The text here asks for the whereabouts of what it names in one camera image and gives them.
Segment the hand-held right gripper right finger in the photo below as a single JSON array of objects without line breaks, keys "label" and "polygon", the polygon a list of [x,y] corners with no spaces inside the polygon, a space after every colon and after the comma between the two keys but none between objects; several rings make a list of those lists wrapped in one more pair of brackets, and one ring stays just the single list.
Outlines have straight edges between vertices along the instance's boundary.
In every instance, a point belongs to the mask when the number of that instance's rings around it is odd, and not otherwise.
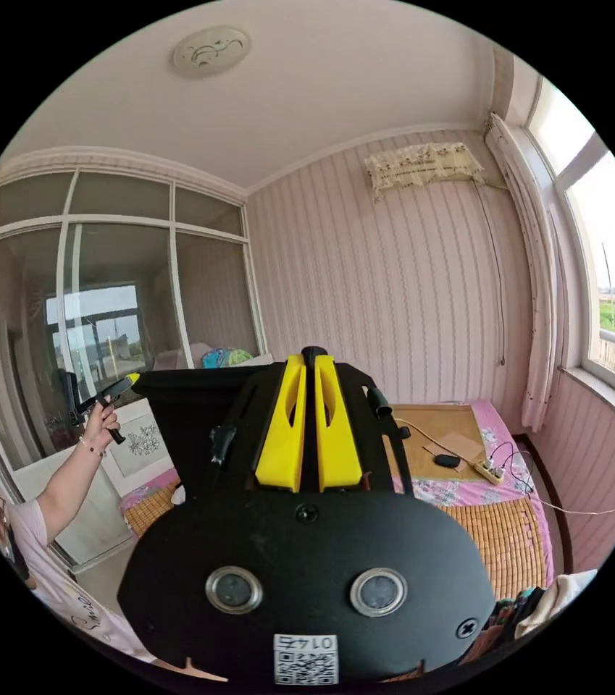
[{"label": "hand-held right gripper right finger", "polygon": [[357,487],[362,478],[356,443],[334,358],[315,358],[315,420],[319,490]]}]

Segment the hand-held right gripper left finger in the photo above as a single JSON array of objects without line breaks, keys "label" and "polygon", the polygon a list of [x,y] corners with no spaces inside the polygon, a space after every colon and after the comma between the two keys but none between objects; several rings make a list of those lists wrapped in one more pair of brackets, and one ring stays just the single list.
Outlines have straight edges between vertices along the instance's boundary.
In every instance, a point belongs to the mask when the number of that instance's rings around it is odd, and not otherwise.
[{"label": "hand-held right gripper left finger", "polygon": [[255,470],[264,487],[298,490],[306,420],[307,370],[302,355],[288,358]]}]

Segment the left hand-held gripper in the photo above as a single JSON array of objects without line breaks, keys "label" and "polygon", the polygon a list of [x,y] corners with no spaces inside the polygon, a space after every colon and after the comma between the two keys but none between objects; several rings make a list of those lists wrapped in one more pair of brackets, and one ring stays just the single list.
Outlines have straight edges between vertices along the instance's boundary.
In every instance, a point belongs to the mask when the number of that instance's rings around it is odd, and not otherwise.
[{"label": "left hand-held gripper", "polygon": [[82,401],[80,403],[80,422],[83,423],[89,419],[91,411],[95,408],[96,404],[101,405],[102,408],[113,405],[120,396],[133,387],[140,376],[141,374],[138,372],[126,374],[124,378],[117,380],[113,384],[97,392],[94,396]]}]

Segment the person's left hand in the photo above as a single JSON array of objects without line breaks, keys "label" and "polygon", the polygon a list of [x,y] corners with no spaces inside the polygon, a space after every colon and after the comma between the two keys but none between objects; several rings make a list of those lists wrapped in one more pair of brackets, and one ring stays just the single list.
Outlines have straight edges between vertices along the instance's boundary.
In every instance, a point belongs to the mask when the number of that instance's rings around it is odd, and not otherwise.
[{"label": "person's left hand", "polygon": [[96,403],[85,425],[83,444],[102,458],[109,445],[114,442],[114,434],[119,433],[119,428],[113,404],[108,400],[105,400],[103,405]]}]

